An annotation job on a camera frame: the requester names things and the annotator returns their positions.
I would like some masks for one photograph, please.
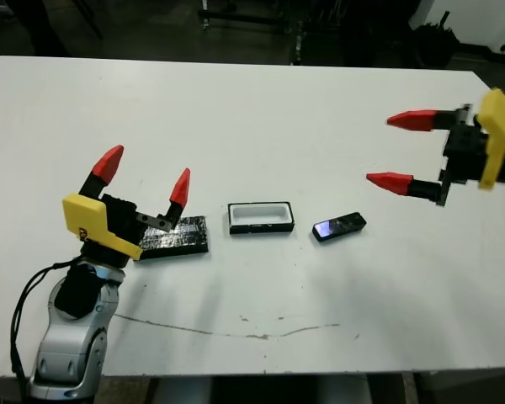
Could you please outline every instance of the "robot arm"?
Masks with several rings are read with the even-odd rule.
[[[81,256],[70,262],[67,276],[50,293],[49,326],[28,386],[15,340],[22,305],[35,287],[31,285],[35,277],[21,295],[12,321],[11,354],[22,401],[93,402],[104,364],[109,323],[118,307],[118,288],[125,277],[122,269],[129,258],[139,259],[142,249],[138,244],[148,226],[173,229],[187,203],[188,169],[174,187],[166,215],[146,215],[136,211],[132,202],[107,194],[99,198],[116,173],[123,150],[123,146],[117,146],[108,151],[93,167],[80,192],[63,200],[67,229],[82,241]],[[66,264],[43,271],[64,268]]]
[[[395,194],[429,199],[439,206],[445,206],[452,183],[474,180],[488,190],[496,182],[505,183],[505,94],[499,89],[489,92],[473,125],[466,123],[469,111],[470,105],[455,111],[407,111],[387,120],[388,125],[407,130],[449,131],[444,146],[447,162],[438,183],[397,173],[370,173],[367,179]]]

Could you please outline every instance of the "red fingertip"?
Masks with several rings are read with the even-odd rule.
[[[406,130],[431,131],[433,129],[434,117],[438,111],[433,109],[423,109],[420,111],[407,111],[391,116],[387,124]]]
[[[191,170],[185,168],[182,175],[179,177],[176,185],[174,185],[174,190],[170,195],[170,201],[180,204],[182,208],[187,204],[187,198],[189,196],[189,180],[191,177]]]
[[[371,173],[367,174],[367,179],[380,188],[406,196],[407,187],[413,181],[413,176],[397,173]]]
[[[122,154],[124,154],[124,147],[122,145],[113,147],[104,153],[104,156],[93,166],[92,173],[109,185],[116,174],[116,170],[118,170]]]

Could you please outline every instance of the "black cable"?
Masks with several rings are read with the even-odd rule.
[[[28,283],[25,285],[23,289],[23,293],[21,293],[19,297],[19,302],[15,306],[15,311],[13,312],[13,318],[11,320],[11,330],[9,335],[9,357],[11,359],[11,370],[15,373],[17,378],[17,382],[19,383],[19,393],[21,402],[26,401],[26,376],[24,375],[23,364],[20,360],[19,351],[17,350],[17,335],[19,335],[19,327],[20,327],[20,318],[23,314],[23,307],[26,298],[29,293],[40,284],[47,274],[55,269],[69,267],[75,263],[78,263],[82,258],[82,255],[72,259],[71,261],[67,261],[66,263],[54,263],[50,267],[41,269],[38,273],[36,273]]]

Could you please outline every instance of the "white table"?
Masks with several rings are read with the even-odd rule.
[[[505,186],[455,185],[442,209],[364,178],[436,179],[444,134],[385,119],[486,91],[470,72],[1,57],[0,375],[25,282],[81,246],[61,199],[119,143],[108,192],[164,212],[190,167],[185,214],[206,215],[210,253],[128,265],[106,375],[505,366]],[[291,202],[291,234],[228,234],[226,204],[266,200]],[[311,236],[356,210],[360,235]],[[24,309],[26,369],[64,273]]]

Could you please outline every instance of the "black remote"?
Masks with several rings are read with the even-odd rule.
[[[363,216],[359,212],[354,212],[336,219],[316,223],[312,227],[312,234],[319,242],[324,242],[334,237],[361,231],[366,224],[367,222],[363,219]]]

